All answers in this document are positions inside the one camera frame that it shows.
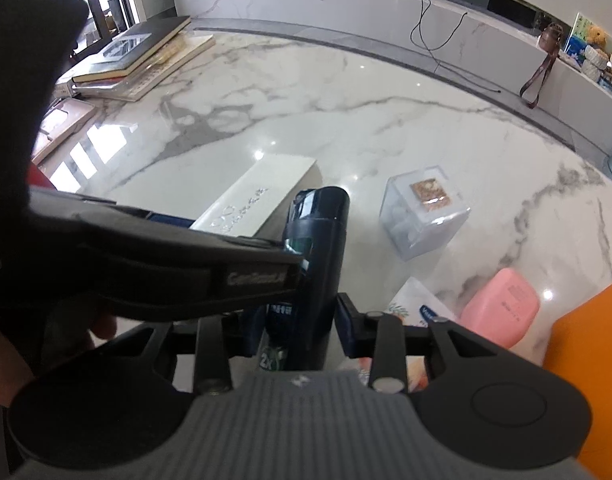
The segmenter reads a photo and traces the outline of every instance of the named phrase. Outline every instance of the pink plastic object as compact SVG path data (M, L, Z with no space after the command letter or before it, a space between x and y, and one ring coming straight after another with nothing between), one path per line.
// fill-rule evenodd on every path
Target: pink plastic object
M516 270L496 273L465 306L459 324L503 348L519 342L540 309L540 299Z

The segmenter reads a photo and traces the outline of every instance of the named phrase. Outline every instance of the black cylindrical bottle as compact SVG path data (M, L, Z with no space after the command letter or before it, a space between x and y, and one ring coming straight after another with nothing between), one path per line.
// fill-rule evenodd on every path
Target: black cylindrical bottle
M288 212L286 249L304 257L305 278L292 303L270 304L267 370L321 370L335 314L350 198L340 187L299 192Z

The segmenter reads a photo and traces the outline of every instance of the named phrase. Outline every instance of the stack of books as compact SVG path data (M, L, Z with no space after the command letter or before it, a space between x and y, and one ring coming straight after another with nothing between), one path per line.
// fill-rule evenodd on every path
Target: stack of books
M188 16L137 23L57 82L70 94L138 101L164 78L214 45L212 35L182 32Z

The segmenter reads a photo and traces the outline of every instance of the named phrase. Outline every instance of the translucent cube box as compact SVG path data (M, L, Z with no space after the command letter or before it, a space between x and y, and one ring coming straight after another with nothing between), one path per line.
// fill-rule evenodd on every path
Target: translucent cube box
M392 176L379 220L404 260L446 245L470 213L439 166Z

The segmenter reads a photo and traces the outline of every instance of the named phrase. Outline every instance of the black cable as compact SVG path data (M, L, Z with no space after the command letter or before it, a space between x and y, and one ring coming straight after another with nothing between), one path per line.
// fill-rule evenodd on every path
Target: black cable
M450 67L447 67L446 65L442 65L441 61L439 61L435 55L433 54L433 52L435 50L439 50L441 47L446 46L446 44L451 41L452 37L454 36L455 32L457 32L457 29L460 28L460 25L462 24L462 22L464 21L464 17L466 16L466 14L468 14L468 12L464 12L464 14L462 14L462 18L460 19L460 22L457 24L457 27L454 28L454 30L451 32L451 35L448 36L448 39L446 41L444 41L440 46L437 46L435 48L429 48L429 46L426 44L426 42L423 40L423 34L422 34L422 20L423 17L425 16L426 12L428 12L428 9L430 9L430 6L432 5L432 1L428 0L428 6L424 9L423 8L423 0L421 0L421 11L419 13L419 21L417 22L417 25L415 25L415 27L413 28L413 30L410 31L410 42L415 45L417 48L423 48L425 49L428 54L430 54L430 57L433 58L433 61L435 61L437 63L437 67L439 68L440 66L444 69L444 70L448 70L448 72L454 73L455 75L461 77L462 79L464 79L464 81L467 81L468 83L470 83L471 85L474 85L478 88L481 88L483 90L486 90L487 92L494 92L496 94L500 94L502 91L498 90L498 89L494 89L494 88L488 88L486 86L480 85L479 83L475 83L474 81L468 79L465 75L457 72L456 70L453 70ZM423 46L415 43L415 40L413 39L413 34L414 32L417 30L417 28L419 29L419 39L422 40Z

